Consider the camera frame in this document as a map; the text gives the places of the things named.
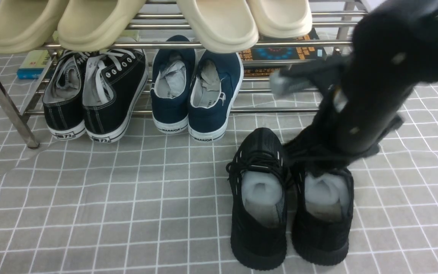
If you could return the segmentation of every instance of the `floor mat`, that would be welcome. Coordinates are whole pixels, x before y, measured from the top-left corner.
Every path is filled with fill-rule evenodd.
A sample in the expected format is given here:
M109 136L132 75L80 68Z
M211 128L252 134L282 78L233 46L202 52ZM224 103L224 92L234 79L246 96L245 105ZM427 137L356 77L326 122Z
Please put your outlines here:
M22 105L34 84L14 78L16 60L22 58L0 59L0 75ZM318 102L313 93L278 101L248 94L235 106L312 108ZM149 96L137 105L149 106ZM381 153L350 166L355 210L346 260L320 267L295 253L289 192L287 258L268 273L438 273L438 84L417 87L400 114L405 125L382 141ZM312 119L233 115L224 138L203 144L186 133L163 135L151 118L133 118L120 142L95 144L87 137L50 140L39 117L30 125L44 146L33 151L9 131L0 111L0 274L262 273L240 265L231 252L225 166L255 128L269 127L286 142Z

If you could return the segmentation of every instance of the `beige slipper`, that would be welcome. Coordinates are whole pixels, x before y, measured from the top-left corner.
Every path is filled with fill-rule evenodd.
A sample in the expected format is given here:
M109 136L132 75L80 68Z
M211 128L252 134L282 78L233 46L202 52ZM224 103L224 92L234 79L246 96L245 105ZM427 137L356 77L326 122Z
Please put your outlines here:
M200 43L215 53L240 52L258 42L246 0L177 0Z
M261 34L273 38L296 38L312 30L308 0L248 0Z
M146 0L70 0L58 31L61 45L98 51L113 44Z
M0 53L28 52L54 33L68 0L1 0Z

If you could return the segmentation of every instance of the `black canvas sneaker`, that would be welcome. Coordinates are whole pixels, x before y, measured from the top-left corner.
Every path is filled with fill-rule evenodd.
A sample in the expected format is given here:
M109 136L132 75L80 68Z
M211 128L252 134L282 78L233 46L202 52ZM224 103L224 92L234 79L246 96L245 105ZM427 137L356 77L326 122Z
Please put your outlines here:
M87 62L82 104L87 134L99 143L123 137L148 80L141 49L112 49Z
M76 139L85 133L81 104L86 64L91 55L64 51L45 89L45 120L52 135L59 140Z
M274 269L287 253L283 149L268 128L248 135L226 166L233 193L231 248L240 263Z
M354 181L347 169L313 177L296 164L290 169L297 189L292 242L306 261L324 266L342 262L349 248Z

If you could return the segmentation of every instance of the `book cover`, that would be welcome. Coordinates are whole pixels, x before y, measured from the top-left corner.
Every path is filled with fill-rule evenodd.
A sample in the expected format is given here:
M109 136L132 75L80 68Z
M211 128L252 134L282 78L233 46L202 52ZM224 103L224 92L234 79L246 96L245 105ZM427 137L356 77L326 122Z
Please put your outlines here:
M121 37L131 37L139 41L138 30L125 30ZM59 41L59 34L54 32L54 40ZM46 50L33 50L28 53L16 74L19 79L38 79L45 66L50 61L50 54Z
M312 29L309 34L303 37L291 39L279 39L266 36L260 36L260 41L303 41L303 40L319 40L319 36L315 29ZM283 48L251 48L239 52L243 61L295 61L295 60L312 60L325 59L327 53L323 47L283 47ZM273 71L281 68L275 64L245 66L244 76L269 76Z

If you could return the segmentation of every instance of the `shoe rack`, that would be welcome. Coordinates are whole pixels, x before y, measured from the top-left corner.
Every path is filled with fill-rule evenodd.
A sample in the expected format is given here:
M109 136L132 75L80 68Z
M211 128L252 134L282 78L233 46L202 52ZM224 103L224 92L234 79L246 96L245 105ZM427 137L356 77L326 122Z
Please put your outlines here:
M338 28L337 37L335 40L307 40L307 41L285 41L285 42L264 42L259 41L254 47L269 48L269 47L334 47L334 54L340 54L341 48L349 47L351 41L348 40L348 31L350 27L354 27L359 19L367 14L366 7L360 0L310 0L310 3L325 3L325 2L344 2L344 8L342 11L326 11L326 12L312 12L314 18L313 28ZM161 4L161 5L175 5L175 0L148 0L147 4ZM340 21L322 21L326 18L341 18ZM135 19L184 19L182 14L150 14L140 13L137 14ZM127 27L130 30L189 30L190 26L187 23L130 23ZM179 48L202 48L199 42L136 42L136 43L114 43L110 48L141 48L144 50L149 49L179 49ZM44 69L42 75L38 79L38 85L35 89L30 101L24 107L24 111L21 113L18 111L7 91L0 82L0 106L8 116L11 123L18 131L21 138L26 142L29 148L38 148L40 145L38 140L31 132L31 129L27 125L27 121L30 116L43 115L43 110L35 109L38 101L43 96L46 85L48 85L50 78L52 77L52 69L56 66L57 50L62 47L55 43L53 40L45 43L39 49L48 50L53 58L53 62L49 62ZM258 66L264 64L275 65L289 65L299 61L245 61L244 67ZM268 77L245 77L244 83L267 83ZM241 89L242 94L264 94L271 92L270 89L258 89L248 88ZM297 108L297 107L264 107L264 108L234 108L231 113L314 113L317 109L314 108ZM151 110L141 109L133 112L133 116L150 115Z

